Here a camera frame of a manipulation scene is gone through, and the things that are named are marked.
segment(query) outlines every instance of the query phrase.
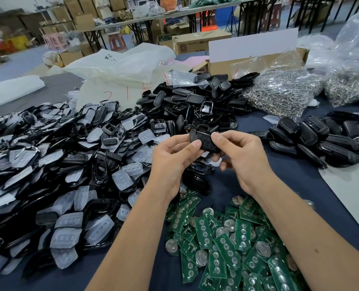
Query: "dark blue tablecloth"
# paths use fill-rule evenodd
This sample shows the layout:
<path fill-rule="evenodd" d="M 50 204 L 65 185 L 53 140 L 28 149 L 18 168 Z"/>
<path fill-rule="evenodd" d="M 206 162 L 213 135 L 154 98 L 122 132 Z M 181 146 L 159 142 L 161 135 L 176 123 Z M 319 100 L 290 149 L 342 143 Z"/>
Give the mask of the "dark blue tablecloth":
<path fill-rule="evenodd" d="M 72 84 L 73 87 L 78 85 L 76 82 L 73 82 Z M 43 101 L 59 102 L 63 100 L 65 100 L 65 97 L 52 96 L 51 99 L 47 98 Z M 323 98 L 319 98 L 319 100 L 321 101 L 320 106 L 318 108 L 307 108 L 303 115 L 304 118 L 308 115 L 322 116 L 333 109 Z M 12 110 L 13 108 L 9 107 L 8 112 L 19 111 L 33 105 L 27 100 L 26 104 L 28 104 L 28 106 L 19 106 L 20 109 L 18 110 Z M 350 104 L 344 107 L 339 107 L 337 110 L 359 112 L 359 104 Z M 267 130 L 271 126 L 271 123 L 263 119 L 265 115 L 266 113 L 264 112 L 256 111 L 249 115 L 239 117 L 238 130 L 242 132 Z M 315 203 L 316 212 L 359 251 L 359 225 L 328 185 L 323 181 L 318 169 L 307 160 L 295 159 L 275 153 L 271 151 L 268 146 L 265 147 L 265 150 L 274 172 L 303 199 L 312 200 Z M 211 184 L 211 194 L 208 197 L 203 197 L 202 201 L 197 206 L 195 215 L 200 216 L 202 209 L 205 207 L 213 207 L 216 210 L 225 212 L 225 207 L 229 205 L 231 198 L 235 195 L 243 194 L 236 176 L 232 171 L 222 173 L 219 169 L 216 169 L 214 174 L 208 177 L 208 180 Z M 166 225 L 164 226 L 158 252 L 155 257 L 150 290 L 196 291 L 203 270 L 200 270 L 198 277 L 193 283 L 182 284 L 180 258 L 170 256 L 165 251 L 165 234 Z M 78 262 L 68 269 L 52 269 L 29 280 L 22 280 L 20 278 L 25 264 L 24 259 L 11 274 L 0 276 L 0 291 L 82 291 L 89 283 L 107 250 L 108 249 L 92 250 L 88 255 L 79 258 Z"/>

